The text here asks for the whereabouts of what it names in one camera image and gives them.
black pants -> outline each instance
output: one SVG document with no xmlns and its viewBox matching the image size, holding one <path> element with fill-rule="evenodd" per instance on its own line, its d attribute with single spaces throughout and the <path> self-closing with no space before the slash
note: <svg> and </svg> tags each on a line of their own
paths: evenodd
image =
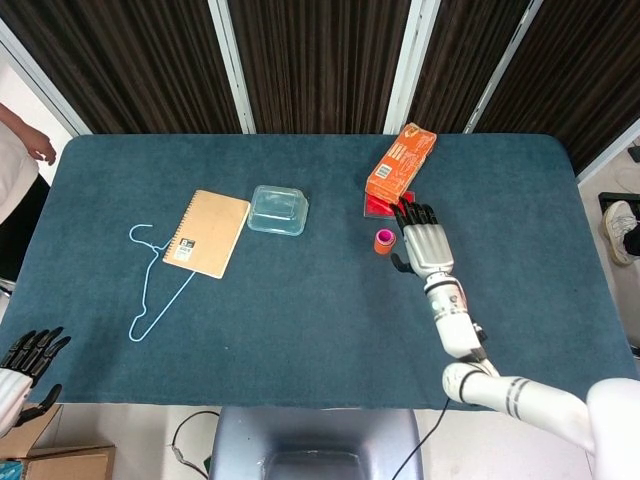
<svg viewBox="0 0 640 480">
<path fill-rule="evenodd" d="M 622 243 L 627 253 L 640 256 L 640 224 L 624 236 Z"/>
<path fill-rule="evenodd" d="M 15 282 L 24 254 L 49 194 L 49 185 L 40 175 L 22 201 L 0 224 L 0 278 Z"/>
</svg>

clear plastic box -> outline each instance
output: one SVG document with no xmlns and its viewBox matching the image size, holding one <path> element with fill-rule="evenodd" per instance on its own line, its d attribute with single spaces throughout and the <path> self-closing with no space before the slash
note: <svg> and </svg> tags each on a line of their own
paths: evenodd
<svg viewBox="0 0 640 480">
<path fill-rule="evenodd" d="M 308 210 L 309 202 L 300 190 L 259 185 L 253 192 L 247 224 L 259 232 L 300 235 Z"/>
</svg>

black cable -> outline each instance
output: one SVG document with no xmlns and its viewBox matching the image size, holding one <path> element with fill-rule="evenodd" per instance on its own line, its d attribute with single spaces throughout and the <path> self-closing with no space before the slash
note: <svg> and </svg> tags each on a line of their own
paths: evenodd
<svg viewBox="0 0 640 480">
<path fill-rule="evenodd" d="M 218 412 L 214 412 L 213 410 L 201 410 L 199 412 L 192 413 L 191 415 L 189 415 L 187 418 L 185 418 L 180 423 L 180 425 L 178 425 L 178 428 L 176 428 L 176 431 L 173 434 L 173 440 L 171 440 L 171 450 L 173 450 L 173 454 L 176 456 L 176 460 L 178 460 L 178 462 L 180 462 L 182 465 L 184 465 L 185 467 L 189 467 L 192 470 L 195 470 L 200 475 L 202 475 L 202 477 L 204 477 L 204 478 L 209 478 L 209 476 L 206 474 L 206 472 L 204 472 L 201 468 L 199 468 L 197 465 L 191 463 L 189 460 L 185 460 L 185 458 L 182 455 L 182 452 L 180 451 L 180 449 L 178 447 L 176 447 L 176 440 L 178 439 L 178 432 L 180 432 L 180 429 L 182 428 L 182 426 L 185 423 L 187 423 L 189 420 L 191 420 L 193 417 L 195 417 L 197 415 L 203 415 L 205 413 L 210 414 L 210 415 L 215 415 L 218 418 L 220 417 L 220 414 Z"/>
<path fill-rule="evenodd" d="M 431 436 L 431 434 L 433 432 L 436 431 L 436 429 L 440 426 L 440 422 L 442 421 L 442 418 L 444 417 L 444 414 L 447 412 L 447 408 L 449 408 L 449 401 L 451 399 L 447 398 L 447 401 L 444 404 L 444 407 L 442 407 L 442 411 L 440 412 L 440 416 L 438 417 L 438 421 L 436 422 L 436 424 L 433 426 L 433 428 L 431 430 L 429 430 L 429 433 L 427 433 L 424 438 L 422 440 L 420 440 L 420 443 L 416 446 L 416 448 L 414 448 L 411 453 L 409 454 L 409 456 L 405 459 L 404 462 L 402 462 L 402 465 L 400 465 L 400 468 L 398 468 L 398 470 L 396 470 L 395 475 L 393 476 L 393 478 L 391 480 L 396 480 L 396 478 L 398 477 L 398 475 L 400 475 L 400 472 L 402 471 L 402 469 L 405 467 L 405 465 L 407 463 L 409 463 L 409 460 L 411 460 L 411 457 L 413 457 L 413 455 L 420 450 L 420 447 L 422 447 L 422 445 L 424 444 L 424 442 L 427 441 L 427 439 Z"/>
</svg>

notebook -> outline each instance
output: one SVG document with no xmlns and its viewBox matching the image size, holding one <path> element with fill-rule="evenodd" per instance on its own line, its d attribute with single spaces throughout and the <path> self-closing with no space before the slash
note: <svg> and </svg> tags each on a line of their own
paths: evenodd
<svg viewBox="0 0 640 480">
<path fill-rule="evenodd" d="M 222 278 L 249 213 L 249 202 L 196 190 L 164 262 Z"/>
</svg>

dark curtain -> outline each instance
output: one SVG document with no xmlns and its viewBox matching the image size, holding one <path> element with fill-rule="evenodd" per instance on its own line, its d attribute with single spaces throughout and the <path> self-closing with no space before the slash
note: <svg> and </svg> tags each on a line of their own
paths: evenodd
<svg viewBox="0 0 640 480">
<path fill-rule="evenodd" d="M 256 130 L 381 133 L 409 3 L 230 1 Z"/>
<path fill-rule="evenodd" d="M 640 117 L 640 2 L 546 1 L 477 132 L 557 137 L 583 170 Z"/>
<path fill-rule="evenodd" d="M 462 132 L 530 0 L 442 0 L 409 121 Z"/>
<path fill-rule="evenodd" d="M 94 133 L 240 132 L 207 0 L 20 0 L 0 16 Z"/>
</svg>

